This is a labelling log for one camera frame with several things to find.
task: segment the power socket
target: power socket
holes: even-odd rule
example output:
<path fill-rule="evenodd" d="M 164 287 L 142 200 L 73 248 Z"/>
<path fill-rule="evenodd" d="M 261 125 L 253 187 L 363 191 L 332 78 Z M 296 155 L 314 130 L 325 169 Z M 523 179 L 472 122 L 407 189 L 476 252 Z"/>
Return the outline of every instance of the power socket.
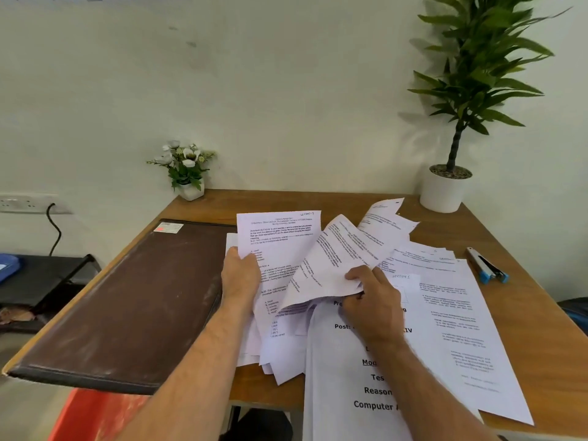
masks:
<path fill-rule="evenodd" d="M 45 213 L 51 203 L 50 214 L 73 214 L 69 207 L 54 193 L 0 193 L 0 212 Z"/>

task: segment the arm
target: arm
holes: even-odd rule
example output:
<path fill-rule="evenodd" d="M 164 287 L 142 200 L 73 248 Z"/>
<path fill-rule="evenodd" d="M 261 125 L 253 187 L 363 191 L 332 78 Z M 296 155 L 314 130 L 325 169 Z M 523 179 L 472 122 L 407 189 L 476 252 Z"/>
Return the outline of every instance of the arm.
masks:
<path fill-rule="evenodd" d="M 224 259 L 223 298 L 176 369 L 117 441 L 217 440 L 229 400 L 239 346 L 261 273 L 253 254 Z"/>
<path fill-rule="evenodd" d="M 401 295 L 377 267 L 350 270 L 364 294 L 346 297 L 343 310 L 373 353 L 415 441 L 497 441 L 497 437 L 448 392 L 404 338 Z"/>

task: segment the white pot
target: white pot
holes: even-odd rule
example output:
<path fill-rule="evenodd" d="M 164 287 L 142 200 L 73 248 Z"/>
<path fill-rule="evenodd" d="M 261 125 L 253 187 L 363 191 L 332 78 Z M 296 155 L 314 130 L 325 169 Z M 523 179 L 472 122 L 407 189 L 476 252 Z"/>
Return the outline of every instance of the white pot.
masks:
<path fill-rule="evenodd" d="M 177 187 L 177 189 L 179 190 L 178 193 L 182 198 L 184 198 L 186 201 L 193 201 L 196 198 L 200 198 L 202 195 L 204 195 L 204 180 L 200 180 L 201 190 L 198 190 L 197 187 L 194 187 L 191 184 L 180 185 Z"/>
<path fill-rule="evenodd" d="M 430 169 L 424 175 L 420 203 L 423 207 L 434 212 L 455 212 L 463 201 L 471 177 L 466 179 L 445 178 L 436 175 Z"/>

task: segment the plant stem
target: plant stem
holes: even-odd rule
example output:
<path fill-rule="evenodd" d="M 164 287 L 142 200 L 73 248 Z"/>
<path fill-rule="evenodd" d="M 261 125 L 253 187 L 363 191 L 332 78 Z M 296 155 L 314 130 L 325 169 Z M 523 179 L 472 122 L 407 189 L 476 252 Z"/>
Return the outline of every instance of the plant stem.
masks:
<path fill-rule="evenodd" d="M 462 138 L 462 132 L 466 129 L 466 127 L 466 123 L 462 119 L 459 119 L 458 124 L 455 126 L 455 134 L 453 135 L 453 142 L 451 144 L 449 158 L 445 167 L 448 172 L 455 170 L 455 158 L 458 156 L 459 141 Z"/>

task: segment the power cord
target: power cord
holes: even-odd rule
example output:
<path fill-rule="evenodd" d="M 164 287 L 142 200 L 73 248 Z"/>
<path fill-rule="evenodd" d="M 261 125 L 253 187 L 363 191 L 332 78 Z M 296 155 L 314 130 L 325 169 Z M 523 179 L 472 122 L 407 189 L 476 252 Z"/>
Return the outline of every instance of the power cord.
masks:
<path fill-rule="evenodd" d="M 57 227 L 57 225 L 53 222 L 53 220 L 51 219 L 51 215 L 49 215 L 49 211 L 51 210 L 51 207 L 55 206 L 55 203 L 51 203 L 49 205 L 49 207 L 47 207 L 47 211 L 45 212 L 45 214 L 47 215 L 47 219 L 49 220 L 49 222 L 53 225 L 53 227 L 55 229 L 57 229 L 57 232 L 59 232 L 59 236 L 57 237 L 57 240 L 55 240 L 55 243 L 53 244 L 53 247 L 51 248 L 51 251 L 49 251 L 49 257 L 51 257 L 53 255 L 53 251 L 55 250 L 55 247 L 57 246 L 57 243 L 59 243 L 59 240 L 61 240 L 61 229 L 59 229 Z"/>

